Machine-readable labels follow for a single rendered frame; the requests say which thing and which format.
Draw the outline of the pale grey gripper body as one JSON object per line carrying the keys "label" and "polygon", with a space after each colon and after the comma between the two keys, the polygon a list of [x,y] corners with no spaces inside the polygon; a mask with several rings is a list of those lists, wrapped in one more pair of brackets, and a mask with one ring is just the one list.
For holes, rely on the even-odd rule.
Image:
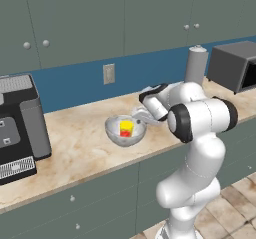
{"label": "pale grey gripper body", "polygon": [[152,114],[143,106],[135,107],[132,110],[132,117],[141,120],[147,124],[156,125],[157,120],[152,116]]}

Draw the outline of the yellow and red cup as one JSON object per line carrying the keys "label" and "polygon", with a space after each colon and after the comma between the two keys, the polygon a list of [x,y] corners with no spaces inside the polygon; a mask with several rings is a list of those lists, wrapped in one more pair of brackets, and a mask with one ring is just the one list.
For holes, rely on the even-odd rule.
{"label": "yellow and red cup", "polygon": [[120,136],[131,137],[134,129],[134,123],[129,120],[122,120],[120,122]]}

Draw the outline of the clear glass bowl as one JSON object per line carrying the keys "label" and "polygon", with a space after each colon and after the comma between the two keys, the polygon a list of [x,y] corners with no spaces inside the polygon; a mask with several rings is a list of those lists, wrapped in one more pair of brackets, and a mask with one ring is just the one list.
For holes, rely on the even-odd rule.
{"label": "clear glass bowl", "polygon": [[[134,123],[134,129],[131,137],[121,137],[120,136],[120,122],[122,120],[129,120]],[[146,124],[141,121],[133,118],[129,115],[118,115],[108,118],[105,121],[105,131],[109,139],[121,147],[129,147],[137,144],[146,133]]]}

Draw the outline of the grey-green base cupboard front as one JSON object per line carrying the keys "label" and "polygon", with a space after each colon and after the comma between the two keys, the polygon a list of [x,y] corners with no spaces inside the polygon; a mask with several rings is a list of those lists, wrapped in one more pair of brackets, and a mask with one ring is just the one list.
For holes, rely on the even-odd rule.
{"label": "grey-green base cupboard front", "polygon": [[256,118],[218,137],[226,146],[225,159],[217,175],[221,188],[225,188],[256,171]]}
{"label": "grey-green base cupboard front", "polygon": [[140,162],[136,233],[169,216],[169,210],[162,208],[156,200],[156,186],[181,166],[187,152],[188,146],[183,145]]}

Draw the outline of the grey metal canister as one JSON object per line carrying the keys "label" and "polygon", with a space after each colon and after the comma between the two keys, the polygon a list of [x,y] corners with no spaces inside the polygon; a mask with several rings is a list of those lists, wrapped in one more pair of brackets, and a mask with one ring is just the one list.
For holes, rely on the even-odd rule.
{"label": "grey metal canister", "polygon": [[201,45],[189,48],[184,79],[185,82],[194,82],[202,85],[208,55],[208,51]]}

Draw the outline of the grey-green drawer front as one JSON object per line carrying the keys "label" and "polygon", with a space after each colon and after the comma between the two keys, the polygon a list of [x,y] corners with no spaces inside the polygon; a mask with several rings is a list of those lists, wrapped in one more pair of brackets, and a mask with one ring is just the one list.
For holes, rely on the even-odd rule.
{"label": "grey-green drawer front", "polygon": [[[134,164],[0,214],[0,239],[10,239],[64,214],[95,204],[137,182],[138,165]],[[74,202],[70,201],[71,195],[76,198]]]}
{"label": "grey-green drawer front", "polygon": [[118,216],[86,216],[85,211],[78,211],[63,218],[40,225],[13,236],[11,239],[129,239],[135,234],[135,211]]}

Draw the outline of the dark grey toaster oven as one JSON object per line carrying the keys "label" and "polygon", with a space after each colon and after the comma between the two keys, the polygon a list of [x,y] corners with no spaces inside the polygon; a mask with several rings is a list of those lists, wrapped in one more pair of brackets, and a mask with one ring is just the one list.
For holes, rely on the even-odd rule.
{"label": "dark grey toaster oven", "polygon": [[256,88],[256,43],[242,41],[213,47],[207,79],[235,94]]}

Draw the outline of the black and grey coffee machine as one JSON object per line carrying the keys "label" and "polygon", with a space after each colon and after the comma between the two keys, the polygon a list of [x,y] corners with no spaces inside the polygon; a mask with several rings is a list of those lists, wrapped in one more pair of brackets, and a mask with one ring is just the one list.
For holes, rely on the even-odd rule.
{"label": "black and grey coffee machine", "polygon": [[52,150],[31,74],[0,77],[0,185],[37,173]]}

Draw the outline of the grey wall outlet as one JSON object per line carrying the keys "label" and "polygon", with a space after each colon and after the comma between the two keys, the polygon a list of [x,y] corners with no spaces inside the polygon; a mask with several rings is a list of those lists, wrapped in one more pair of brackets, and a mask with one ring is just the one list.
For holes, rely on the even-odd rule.
{"label": "grey wall outlet", "polygon": [[115,82],[115,65],[106,64],[103,66],[103,80],[104,84],[111,84]]}

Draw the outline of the grey-green wall cupboard door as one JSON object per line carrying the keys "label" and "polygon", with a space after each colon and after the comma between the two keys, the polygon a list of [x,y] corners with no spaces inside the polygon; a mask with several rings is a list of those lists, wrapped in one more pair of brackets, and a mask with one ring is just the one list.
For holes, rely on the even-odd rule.
{"label": "grey-green wall cupboard door", "polygon": [[188,45],[254,35],[256,0],[193,0]]}
{"label": "grey-green wall cupboard door", "polygon": [[[29,42],[29,50],[23,47]],[[0,0],[0,75],[40,68],[27,0]]]}
{"label": "grey-green wall cupboard door", "polygon": [[193,0],[125,0],[126,55],[183,47]]}
{"label": "grey-green wall cupboard door", "polygon": [[[124,0],[28,0],[41,66],[123,55]],[[43,40],[50,46],[44,47]]]}

